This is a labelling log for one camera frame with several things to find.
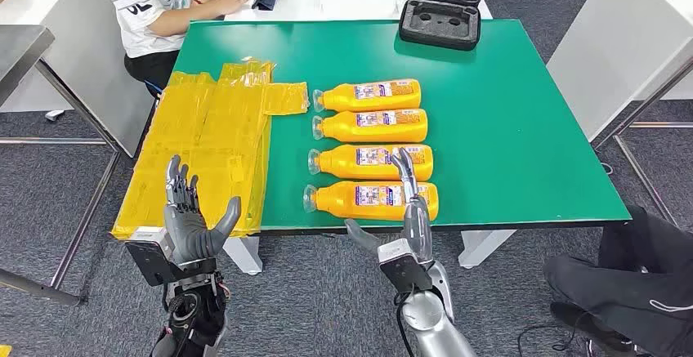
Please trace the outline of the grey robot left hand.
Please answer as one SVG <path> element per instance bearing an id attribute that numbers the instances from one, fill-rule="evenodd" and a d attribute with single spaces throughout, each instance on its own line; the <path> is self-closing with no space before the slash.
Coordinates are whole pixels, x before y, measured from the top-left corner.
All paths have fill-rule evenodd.
<path id="1" fill-rule="evenodd" d="M 172 239 L 172 261 L 183 264 L 214 258 L 235 228 L 241 213 L 241 198 L 230 198 L 221 220 L 209 229 L 199 206 L 198 177 L 187 176 L 189 167 L 175 154 L 165 175 L 165 228 Z"/>

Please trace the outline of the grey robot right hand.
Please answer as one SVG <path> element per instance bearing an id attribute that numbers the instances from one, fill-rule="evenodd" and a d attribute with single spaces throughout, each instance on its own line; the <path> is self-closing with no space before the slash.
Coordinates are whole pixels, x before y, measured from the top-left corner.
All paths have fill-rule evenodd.
<path id="1" fill-rule="evenodd" d="M 403 218 L 402 236 L 408 242 L 418 264 L 427 266 L 433 262 L 431 242 L 431 219 L 427 202 L 418 193 L 418 183 L 414 173 L 414 165 L 409 152 L 399 148 L 391 156 L 393 164 L 399 171 L 403 183 L 405 212 Z M 347 233 L 360 246 L 378 254 L 382 241 L 364 231 L 353 219 L 346 219 Z"/>

